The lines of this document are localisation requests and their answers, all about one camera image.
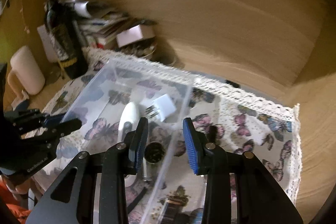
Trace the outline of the black round cap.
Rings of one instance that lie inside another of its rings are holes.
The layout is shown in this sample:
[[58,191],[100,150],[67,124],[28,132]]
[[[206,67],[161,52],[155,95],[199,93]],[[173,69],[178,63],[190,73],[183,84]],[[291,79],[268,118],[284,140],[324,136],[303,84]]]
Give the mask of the black round cap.
[[145,148],[144,158],[150,164],[159,163],[165,156],[165,149],[161,143],[151,142]]

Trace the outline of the white handheld massager device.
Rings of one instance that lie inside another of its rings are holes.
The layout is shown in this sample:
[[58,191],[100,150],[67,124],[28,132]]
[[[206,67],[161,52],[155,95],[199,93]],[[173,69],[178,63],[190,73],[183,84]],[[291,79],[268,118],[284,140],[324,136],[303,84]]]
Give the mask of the white handheld massager device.
[[122,114],[118,124],[117,142],[120,143],[125,138],[126,134],[134,131],[139,121],[139,108],[135,102],[129,102]]

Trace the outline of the clear plastic storage box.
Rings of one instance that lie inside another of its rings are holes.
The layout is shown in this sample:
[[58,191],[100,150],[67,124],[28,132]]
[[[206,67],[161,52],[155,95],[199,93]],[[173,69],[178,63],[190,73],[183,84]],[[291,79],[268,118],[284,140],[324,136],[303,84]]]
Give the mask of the clear plastic storage box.
[[165,184],[194,77],[178,69],[110,59],[64,116],[79,119],[76,181],[96,223],[145,223]]

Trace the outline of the white power plug adapter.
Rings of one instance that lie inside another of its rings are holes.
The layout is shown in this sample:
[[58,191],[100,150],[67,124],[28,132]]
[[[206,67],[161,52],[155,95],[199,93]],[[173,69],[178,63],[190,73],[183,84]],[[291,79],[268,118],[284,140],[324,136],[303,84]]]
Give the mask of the white power plug adapter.
[[153,100],[151,106],[146,108],[145,114],[148,118],[158,119],[160,122],[164,122],[166,118],[170,117],[177,111],[174,101],[168,94]]

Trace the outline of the black gold lighter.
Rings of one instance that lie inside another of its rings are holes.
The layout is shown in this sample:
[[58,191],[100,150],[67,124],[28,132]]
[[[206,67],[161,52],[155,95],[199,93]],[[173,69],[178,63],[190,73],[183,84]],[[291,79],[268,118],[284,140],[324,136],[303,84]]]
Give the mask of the black gold lighter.
[[166,198],[158,216],[157,223],[186,223],[185,216],[181,213],[182,207],[183,202],[181,198]]

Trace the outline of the silver metal cylinder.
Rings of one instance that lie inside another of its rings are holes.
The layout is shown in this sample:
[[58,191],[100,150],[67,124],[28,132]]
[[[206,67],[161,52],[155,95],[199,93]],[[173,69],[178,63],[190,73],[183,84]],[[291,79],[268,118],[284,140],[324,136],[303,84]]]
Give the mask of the silver metal cylinder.
[[151,172],[150,172],[150,165],[145,158],[143,158],[142,162],[142,177],[145,182],[151,181]]

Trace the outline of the cream ceramic mug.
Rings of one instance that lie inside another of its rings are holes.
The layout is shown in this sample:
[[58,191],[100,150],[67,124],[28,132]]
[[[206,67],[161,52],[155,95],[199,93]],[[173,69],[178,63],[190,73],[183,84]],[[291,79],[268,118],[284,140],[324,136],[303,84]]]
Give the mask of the cream ceramic mug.
[[46,79],[28,46],[13,54],[10,65],[7,83],[19,99],[23,99],[26,93],[34,96],[43,89]]

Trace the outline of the white paper note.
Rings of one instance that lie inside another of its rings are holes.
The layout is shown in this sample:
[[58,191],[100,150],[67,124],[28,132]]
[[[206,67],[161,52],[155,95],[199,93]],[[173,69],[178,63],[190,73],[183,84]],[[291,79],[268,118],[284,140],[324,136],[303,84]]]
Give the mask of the white paper note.
[[50,63],[57,63],[58,58],[52,46],[51,39],[50,39],[49,33],[47,32],[46,26],[45,25],[39,26],[37,28],[37,32],[41,38],[47,60]]

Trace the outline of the butterfly print lace cloth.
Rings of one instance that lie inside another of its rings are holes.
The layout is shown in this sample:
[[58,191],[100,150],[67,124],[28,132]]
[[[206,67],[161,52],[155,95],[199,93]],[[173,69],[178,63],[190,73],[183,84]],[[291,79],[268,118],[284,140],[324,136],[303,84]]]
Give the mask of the butterfly print lace cloth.
[[[86,48],[84,54],[90,63],[102,61],[105,65],[112,58],[120,58],[136,63],[160,65],[98,49]],[[165,184],[155,199],[156,209],[150,212],[150,219],[145,223],[157,223],[163,203],[169,197],[182,199],[181,213],[185,216],[186,223],[202,223],[207,176],[194,174],[190,167],[183,136],[185,118],[191,118],[198,132],[204,133],[210,143],[215,143],[225,151],[237,155],[253,152],[293,203],[294,197],[289,187],[296,131],[293,113],[285,115],[283,110],[263,110],[256,102],[249,102],[249,94],[240,89],[201,76],[193,77],[193,89],[182,117]],[[78,131],[74,140],[60,144],[61,158],[58,167],[61,170],[73,159],[70,145],[81,149]],[[230,180],[231,223],[238,223],[234,174],[230,175]]]

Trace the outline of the dark wine bottle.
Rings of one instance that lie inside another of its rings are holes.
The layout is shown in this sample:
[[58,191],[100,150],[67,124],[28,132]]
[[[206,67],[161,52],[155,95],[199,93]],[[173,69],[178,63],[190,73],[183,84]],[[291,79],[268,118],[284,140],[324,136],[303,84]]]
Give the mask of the dark wine bottle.
[[88,64],[68,7],[59,3],[59,0],[47,0],[45,24],[58,62],[68,77],[76,79],[84,75]]

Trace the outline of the bowl of small trinkets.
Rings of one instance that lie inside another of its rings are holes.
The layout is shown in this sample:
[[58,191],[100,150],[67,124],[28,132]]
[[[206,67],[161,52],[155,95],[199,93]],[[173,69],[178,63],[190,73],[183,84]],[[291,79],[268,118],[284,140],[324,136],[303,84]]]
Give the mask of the bowl of small trinkets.
[[141,41],[124,46],[120,48],[120,51],[126,55],[150,60],[153,57],[156,48],[157,42],[155,41]]

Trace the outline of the stack of papers and books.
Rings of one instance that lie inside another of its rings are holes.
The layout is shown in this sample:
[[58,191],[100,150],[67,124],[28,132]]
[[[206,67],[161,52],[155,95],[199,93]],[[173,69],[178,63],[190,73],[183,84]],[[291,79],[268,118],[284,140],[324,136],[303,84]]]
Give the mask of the stack of papers and books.
[[81,45],[112,48],[118,30],[130,16],[109,3],[86,0],[60,0],[68,12]]

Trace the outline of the pink white small box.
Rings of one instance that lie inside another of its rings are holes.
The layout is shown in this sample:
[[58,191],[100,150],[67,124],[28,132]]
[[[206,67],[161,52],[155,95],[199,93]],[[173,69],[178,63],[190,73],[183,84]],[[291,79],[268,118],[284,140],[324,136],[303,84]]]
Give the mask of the pink white small box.
[[136,25],[128,30],[119,33],[116,36],[117,45],[119,48],[133,44],[142,40],[155,37],[152,26],[143,24]]

